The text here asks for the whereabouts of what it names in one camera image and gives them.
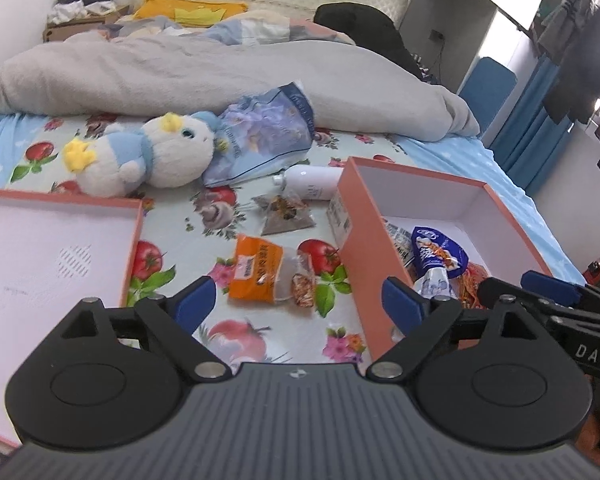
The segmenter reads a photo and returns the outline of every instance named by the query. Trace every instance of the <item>silver bolt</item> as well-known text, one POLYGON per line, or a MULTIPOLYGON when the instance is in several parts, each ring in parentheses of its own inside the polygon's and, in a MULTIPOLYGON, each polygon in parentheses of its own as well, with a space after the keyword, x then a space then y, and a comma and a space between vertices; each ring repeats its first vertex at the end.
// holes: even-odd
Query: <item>silver bolt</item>
POLYGON ((400 377, 402 372, 402 367, 391 361, 382 361, 371 367, 371 373, 380 379, 395 379, 400 377))
POLYGON ((226 371, 226 366, 222 363, 215 363, 213 361, 206 361, 200 363, 193 370, 196 375, 205 379, 217 379, 222 377, 226 371))

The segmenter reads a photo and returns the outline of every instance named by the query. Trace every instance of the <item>plush toy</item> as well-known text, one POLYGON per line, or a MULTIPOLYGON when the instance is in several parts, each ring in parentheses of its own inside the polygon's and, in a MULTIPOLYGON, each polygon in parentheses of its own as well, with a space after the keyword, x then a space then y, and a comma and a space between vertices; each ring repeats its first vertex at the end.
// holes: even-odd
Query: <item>plush toy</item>
POLYGON ((143 182, 184 186, 210 164, 218 125, 211 112, 168 113, 139 130, 108 129, 93 142, 74 139, 62 150, 62 158, 80 189, 94 196, 125 196, 143 182))

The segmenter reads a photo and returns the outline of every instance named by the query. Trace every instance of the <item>floral tablecloth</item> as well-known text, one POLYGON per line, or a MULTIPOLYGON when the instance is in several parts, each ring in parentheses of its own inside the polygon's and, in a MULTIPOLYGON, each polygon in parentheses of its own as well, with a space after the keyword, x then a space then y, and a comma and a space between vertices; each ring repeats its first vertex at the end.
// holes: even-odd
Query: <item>floral tablecloth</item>
MULTIPOLYGON (((100 136, 115 120, 130 127, 142 123, 112 114, 50 120, 14 170, 9 187, 80 193, 59 152, 74 137, 100 136)), ((342 166, 350 155, 411 164, 400 147, 384 136, 325 130, 305 163, 342 166)), ((155 291, 171 296, 208 274, 216 282, 216 307, 194 336, 233 370, 241 362, 355 362, 366 368, 370 357, 346 269, 332 245, 327 202, 311 203, 315 227, 267 237, 294 249, 304 243, 318 274, 315 309, 228 300, 237 234, 260 235, 262 228, 262 214, 251 199, 273 190, 270 177, 232 188, 204 189, 193 183, 179 189, 139 189, 136 197, 142 199, 145 218, 127 303, 155 291)))

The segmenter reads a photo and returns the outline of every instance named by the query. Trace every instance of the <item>blue package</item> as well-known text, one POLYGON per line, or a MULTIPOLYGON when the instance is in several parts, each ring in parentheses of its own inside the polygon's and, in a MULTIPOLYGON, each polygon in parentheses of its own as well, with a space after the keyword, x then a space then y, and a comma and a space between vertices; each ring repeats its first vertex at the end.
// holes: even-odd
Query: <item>blue package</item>
POLYGON ((436 229, 416 227, 411 234, 411 244, 419 276, 424 276, 431 269, 443 267, 452 280, 461 276, 469 263, 464 249, 436 229))
POLYGON ((207 187, 277 173, 306 158, 315 135, 314 111, 296 83, 243 97, 220 115, 207 187))

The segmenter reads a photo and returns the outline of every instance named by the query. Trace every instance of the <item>gray blanket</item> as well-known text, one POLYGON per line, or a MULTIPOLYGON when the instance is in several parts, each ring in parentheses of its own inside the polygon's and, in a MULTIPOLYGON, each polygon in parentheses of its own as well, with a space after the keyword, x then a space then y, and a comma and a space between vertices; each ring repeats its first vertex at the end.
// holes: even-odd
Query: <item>gray blanket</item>
POLYGON ((300 81, 317 126, 440 140, 478 134, 466 103, 369 50, 328 41, 225 46, 198 36, 42 44, 0 69, 0 114, 221 113, 243 95, 300 81))

